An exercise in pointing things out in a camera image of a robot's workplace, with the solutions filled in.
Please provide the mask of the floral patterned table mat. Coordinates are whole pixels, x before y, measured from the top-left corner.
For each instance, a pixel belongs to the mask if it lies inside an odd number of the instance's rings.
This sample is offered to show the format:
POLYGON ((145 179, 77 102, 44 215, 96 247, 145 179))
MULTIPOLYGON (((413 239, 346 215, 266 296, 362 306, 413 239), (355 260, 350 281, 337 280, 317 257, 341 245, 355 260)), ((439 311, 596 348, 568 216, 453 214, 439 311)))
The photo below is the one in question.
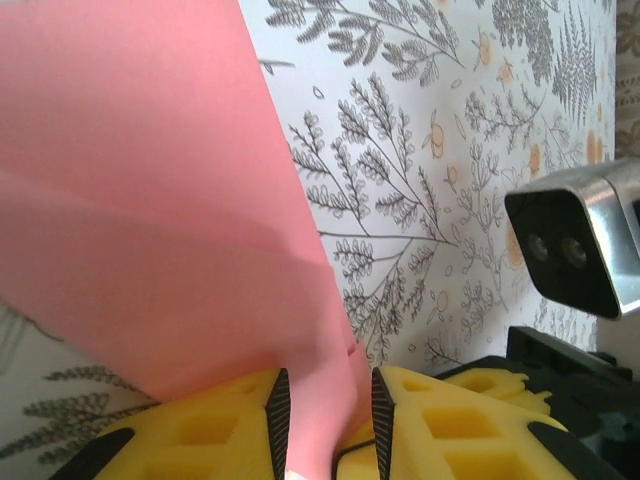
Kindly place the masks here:
MULTIPOLYGON (((510 326, 595 343, 535 291, 507 190, 612 153, 612 0, 238 0, 370 372, 437 373, 510 326)), ((164 403, 0 300, 0 480, 49 480, 164 403)))

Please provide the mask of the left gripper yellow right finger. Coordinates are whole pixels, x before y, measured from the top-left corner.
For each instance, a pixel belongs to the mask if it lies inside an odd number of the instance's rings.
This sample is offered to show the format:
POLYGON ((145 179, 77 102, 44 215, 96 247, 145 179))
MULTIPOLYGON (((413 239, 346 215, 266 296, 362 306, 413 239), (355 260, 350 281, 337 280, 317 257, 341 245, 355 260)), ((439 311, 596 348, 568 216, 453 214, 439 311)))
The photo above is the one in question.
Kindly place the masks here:
POLYGON ((399 367, 375 368, 380 480, 623 480, 556 420, 399 367))

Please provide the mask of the pink square paper sheet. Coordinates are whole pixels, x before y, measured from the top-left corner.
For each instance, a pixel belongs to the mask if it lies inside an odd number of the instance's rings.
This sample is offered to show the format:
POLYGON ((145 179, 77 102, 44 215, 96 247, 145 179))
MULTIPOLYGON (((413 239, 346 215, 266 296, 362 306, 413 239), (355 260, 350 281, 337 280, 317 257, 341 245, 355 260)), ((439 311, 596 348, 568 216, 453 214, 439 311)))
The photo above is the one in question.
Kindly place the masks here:
POLYGON ((0 2, 0 300, 161 401, 287 369, 329 480, 368 368, 238 0, 0 2))

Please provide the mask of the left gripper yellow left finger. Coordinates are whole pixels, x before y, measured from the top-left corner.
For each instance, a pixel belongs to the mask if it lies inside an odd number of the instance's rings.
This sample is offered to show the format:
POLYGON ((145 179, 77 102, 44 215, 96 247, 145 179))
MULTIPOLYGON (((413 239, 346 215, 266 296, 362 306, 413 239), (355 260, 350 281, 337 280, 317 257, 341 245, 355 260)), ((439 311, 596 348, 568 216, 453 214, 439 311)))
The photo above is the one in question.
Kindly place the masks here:
POLYGON ((115 422, 49 480, 285 480, 286 369, 246 375, 115 422))

